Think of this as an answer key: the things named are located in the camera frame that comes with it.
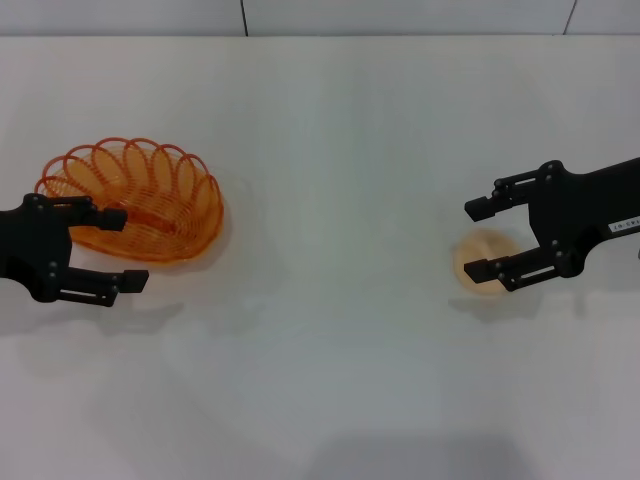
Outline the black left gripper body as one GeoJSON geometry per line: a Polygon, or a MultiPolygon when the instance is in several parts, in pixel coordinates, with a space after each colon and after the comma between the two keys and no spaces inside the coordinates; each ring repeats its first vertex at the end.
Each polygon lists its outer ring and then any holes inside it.
{"type": "Polygon", "coordinates": [[[1,213],[1,277],[24,286],[35,301],[59,299],[71,250],[69,226],[49,198],[27,194],[1,213]]]}

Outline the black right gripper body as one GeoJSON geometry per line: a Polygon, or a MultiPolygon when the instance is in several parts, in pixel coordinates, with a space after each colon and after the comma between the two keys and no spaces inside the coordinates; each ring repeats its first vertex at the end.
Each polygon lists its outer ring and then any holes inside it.
{"type": "Polygon", "coordinates": [[[639,231],[639,160],[585,174],[553,160],[537,172],[528,203],[532,231],[557,274],[582,273],[597,245],[639,231]]]}

